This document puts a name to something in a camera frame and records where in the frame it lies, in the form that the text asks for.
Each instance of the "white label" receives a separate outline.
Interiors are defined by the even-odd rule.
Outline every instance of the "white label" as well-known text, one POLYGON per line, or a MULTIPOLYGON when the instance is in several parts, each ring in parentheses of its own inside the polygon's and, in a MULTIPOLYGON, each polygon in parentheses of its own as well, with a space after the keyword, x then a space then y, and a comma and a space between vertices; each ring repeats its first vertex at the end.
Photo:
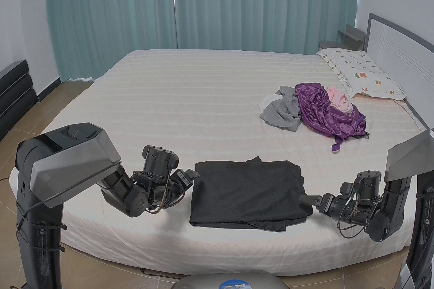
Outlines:
POLYGON ((182 172, 178 171, 177 173, 178 173, 179 178, 181 178, 182 182, 184 182, 185 185, 189 186, 190 182, 188 181, 187 178, 185 178, 185 176, 182 174, 182 172))

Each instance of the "pillow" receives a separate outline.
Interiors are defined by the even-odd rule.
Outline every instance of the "pillow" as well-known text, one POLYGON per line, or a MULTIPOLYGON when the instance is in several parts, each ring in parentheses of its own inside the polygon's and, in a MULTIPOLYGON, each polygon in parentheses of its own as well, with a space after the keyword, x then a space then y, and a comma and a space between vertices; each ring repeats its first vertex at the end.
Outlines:
POLYGON ((363 51, 349 51, 342 48, 326 48, 317 54, 332 68, 350 97, 366 94, 404 100, 405 94, 377 63, 363 51))

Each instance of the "blue logo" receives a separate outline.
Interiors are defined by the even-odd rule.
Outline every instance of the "blue logo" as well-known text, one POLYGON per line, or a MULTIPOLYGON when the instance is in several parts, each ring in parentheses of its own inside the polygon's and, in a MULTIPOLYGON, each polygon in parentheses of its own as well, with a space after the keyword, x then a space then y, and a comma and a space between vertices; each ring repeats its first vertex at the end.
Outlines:
POLYGON ((252 289, 252 287, 245 281, 229 280, 220 284, 218 289, 252 289))

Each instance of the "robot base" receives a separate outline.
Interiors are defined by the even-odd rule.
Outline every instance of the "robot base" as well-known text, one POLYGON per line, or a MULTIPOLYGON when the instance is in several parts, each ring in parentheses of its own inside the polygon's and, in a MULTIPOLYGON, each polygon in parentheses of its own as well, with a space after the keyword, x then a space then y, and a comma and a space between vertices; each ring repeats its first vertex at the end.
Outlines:
POLYGON ((288 289, 279 278, 268 273, 216 273, 191 275, 171 289, 288 289))

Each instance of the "white bed sheet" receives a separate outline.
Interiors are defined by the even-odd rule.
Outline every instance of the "white bed sheet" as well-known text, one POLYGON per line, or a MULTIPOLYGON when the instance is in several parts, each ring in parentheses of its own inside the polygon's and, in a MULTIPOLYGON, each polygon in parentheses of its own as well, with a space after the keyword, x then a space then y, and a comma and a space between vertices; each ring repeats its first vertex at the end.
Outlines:
MULTIPOLYGON (((353 182, 358 172, 384 172, 388 149, 422 129, 404 102, 356 96, 351 101, 366 115, 371 137, 345 141, 333 154, 334 140, 304 124, 292 133, 259 118, 265 95, 303 82, 344 91, 319 56, 134 51, 73 100, 46 131, 81 122, 103 127, 129 175, 143 167, 142 149, 148 144, 174 151, 184 169, 205 160, 289 160, 301 166, 307 194, 322 195, 338 194, 341 183, 353 182)), ((16 170, 10 185, 16 192, 16 170)), ((336 222, 316 210, 284 233, 192 227, 191 192, 157 215, 129 218, 108 205, 94 185, 65 203, 68 230, 62 231, 62 242, 101 259, 171 273, 301 275, 402 249, 410 243, 415 214, 413 184, 403 226, 382 243, 365 233, 344 239, 336 222)))

